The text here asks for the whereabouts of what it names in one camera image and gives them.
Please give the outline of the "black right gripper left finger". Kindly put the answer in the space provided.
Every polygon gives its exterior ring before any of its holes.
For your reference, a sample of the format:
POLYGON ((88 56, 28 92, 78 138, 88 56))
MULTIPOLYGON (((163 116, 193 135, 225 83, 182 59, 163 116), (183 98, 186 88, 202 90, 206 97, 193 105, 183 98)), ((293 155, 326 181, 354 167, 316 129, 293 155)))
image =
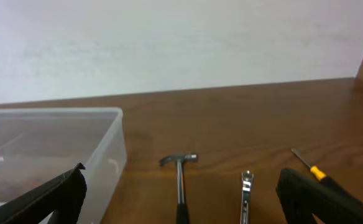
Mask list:
POLYGON ((36 224, 50 216, 53 224, 78 222, 87 184, 81 173, 85 167, 74 168, 0 206, 0 224, 36 224))

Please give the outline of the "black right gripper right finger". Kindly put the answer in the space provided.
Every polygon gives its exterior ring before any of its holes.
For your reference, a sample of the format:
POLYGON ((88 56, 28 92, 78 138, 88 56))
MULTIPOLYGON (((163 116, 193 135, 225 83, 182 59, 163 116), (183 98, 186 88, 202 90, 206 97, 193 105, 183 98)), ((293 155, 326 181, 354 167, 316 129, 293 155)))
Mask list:
POLYGON ((330 177, 316 182, 284 168, 276 192, 288 223, 363 223, 363 203, 330 177))

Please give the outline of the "thin black yellow screwdriver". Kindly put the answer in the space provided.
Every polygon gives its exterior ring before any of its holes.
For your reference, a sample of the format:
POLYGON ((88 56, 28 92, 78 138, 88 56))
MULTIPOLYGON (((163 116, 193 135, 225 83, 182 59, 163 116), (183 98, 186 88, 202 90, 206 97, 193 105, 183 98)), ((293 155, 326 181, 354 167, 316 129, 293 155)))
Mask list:
POLYGON ((317 179, 317 181, 320 184, 332 189, 333 191, 335 191, 345 197, 354 198, 348 191, 346 191, 341 185, 339 185, 332 177, 325 174, 317 166, 312 165, 307 160, 305 160, 296 149, 291 149, 291 152, 308 168, 308 170, 315 176, 315 178, 317 179))

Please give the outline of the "silver ratchet wrench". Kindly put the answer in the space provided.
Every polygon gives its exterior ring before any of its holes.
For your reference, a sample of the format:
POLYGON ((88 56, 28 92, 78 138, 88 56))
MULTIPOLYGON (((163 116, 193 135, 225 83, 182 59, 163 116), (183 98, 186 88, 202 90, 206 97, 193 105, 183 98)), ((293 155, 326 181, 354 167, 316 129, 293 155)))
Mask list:
POLYGON ((240 224, 249 224, 250 219, 250 199, 254 175, 246 170, 241 174, 242 193, 241 193, 241 216, 240 224))

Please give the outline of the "small steel claw hammer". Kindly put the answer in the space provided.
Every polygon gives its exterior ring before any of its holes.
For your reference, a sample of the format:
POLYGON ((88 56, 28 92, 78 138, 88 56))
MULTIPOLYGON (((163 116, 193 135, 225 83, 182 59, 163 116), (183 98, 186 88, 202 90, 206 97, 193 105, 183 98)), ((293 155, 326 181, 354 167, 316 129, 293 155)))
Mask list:
POLYGON ((178 152, 166 156, 159 160, 159 165, 164 166, 169 162, 174 162, 177 168, 177 214, 176 224, 190 224, 190 218, 188 214, 188 206, 185 200, 185 183, 183 165, 185 162, 196 162, 198 160, 197 153, 194 152, 178 152))

